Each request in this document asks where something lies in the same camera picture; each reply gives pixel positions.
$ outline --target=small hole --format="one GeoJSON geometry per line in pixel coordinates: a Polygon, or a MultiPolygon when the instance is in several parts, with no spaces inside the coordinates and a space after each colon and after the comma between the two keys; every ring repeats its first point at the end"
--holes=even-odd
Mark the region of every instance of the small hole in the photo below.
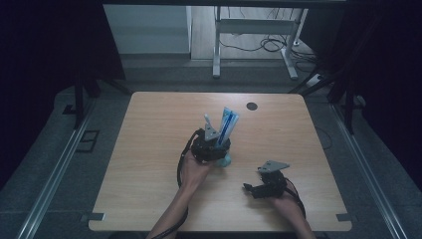
{"type": "Polygon", "coordinates": [[[247,103],[247,104],[246,104],[246,108],[247,108],[249,111],[255,111],[255,110],[258,108],[258,105],[257,105],[257,104],[255,104],[255,103],[247,103]]]}

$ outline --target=gray floor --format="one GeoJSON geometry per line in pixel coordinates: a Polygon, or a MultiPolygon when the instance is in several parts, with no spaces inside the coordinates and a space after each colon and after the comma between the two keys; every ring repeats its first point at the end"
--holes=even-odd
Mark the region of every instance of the gray floor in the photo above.
{"type": "MultiPolygon", "coordinates": [[[[134,91],[225,92],[282,94],[298,82],[289,79],[282,60],[223,61],[221,79],[212,78],[210,61],[187,59],[122,58],[127,76],[123,85],[134,91]]],[[[307,73],[299,72],[303,78],[307,73]]],[[[35,238],[108,238],[113,232],[93,232],[81,221],[90,213],[100,190],[119,127],[130,97],[99,81],[102,95],[87,129],[99,130],[91,153],[75,153],[47,210],[35,238]]],[[[320,238],[393,238],[336,124],[325,99],[329,88],[306,97],[316,132],[352,218],[349,232],[317,232],[320,238]]],[[[57,95],[49,121],[15,172],[0,192],[0,238],[15,238],[44,183],[71,136],[74,117],[62,115],[73,103],[73,91],[57,95]]],[[[396,158],[354,113],[355,137],[380,186],[393,205],[408,238],[422,238],[422,195],[396,158]]],[[[283,238],[289,235],[182,234],[183,238],[283,238]]]]}

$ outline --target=metal stand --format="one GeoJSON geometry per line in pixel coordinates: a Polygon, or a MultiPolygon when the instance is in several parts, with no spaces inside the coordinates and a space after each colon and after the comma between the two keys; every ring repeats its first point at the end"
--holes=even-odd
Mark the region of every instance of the metal stand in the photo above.
{"type": "Polygon", "coordinates": [[[301,25],[304,9],[300,9],[295,21],[287,20],[261,20],[261,19],[221,19],[221,7],[217,7],[215,19],[215,46],[213,57],[212,75],[220,78],[220,34],[271,34],[290,35],[287,49],[282,49],[282,56],[292,80],[298,78],[290,54],[292,46],[301,25]]]}

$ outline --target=pen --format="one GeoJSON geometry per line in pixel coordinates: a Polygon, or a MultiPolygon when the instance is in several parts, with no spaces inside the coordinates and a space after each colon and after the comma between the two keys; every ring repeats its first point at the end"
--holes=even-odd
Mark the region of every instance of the pen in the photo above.
{"type": "Polygon", "coordinates": [[[232,117],[233,117],[233,114],[232,114],[232,112],[230,112],[229,117],[227,118],[227,121],[226,121],[226,123],[224,124],[223,130],[221,130],[220,137],[218,138],[218,144],[219,144],[219,145],[221,145],[221,144],[222,144],[222,141],[223,141],[224,135],[226,134],[227,127],[229,126],[230,121],[232,120],[232,117]]]}

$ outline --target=dark background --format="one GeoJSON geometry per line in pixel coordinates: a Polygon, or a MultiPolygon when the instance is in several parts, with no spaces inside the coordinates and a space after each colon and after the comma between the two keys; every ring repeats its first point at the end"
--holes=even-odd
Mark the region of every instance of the dark background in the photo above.
{"type": "Polygon", "coordinates": [[[102,3],[69,2],[1,3],[0,187],[45,125],[57,92],[76,78],[124,79],[102,3]]]}
{"type": "MultiPolygon", "coordinates": [[[[421,4],[379,2],[381,22],[352,71],[338,80],[353,80],[355,94],[366,101],[365,119],[422,189],[421,4]]],[[[310,9],[301,40],[316,51],[324,71],[335,72],[375,14],[374,8],[310,9]]]]}

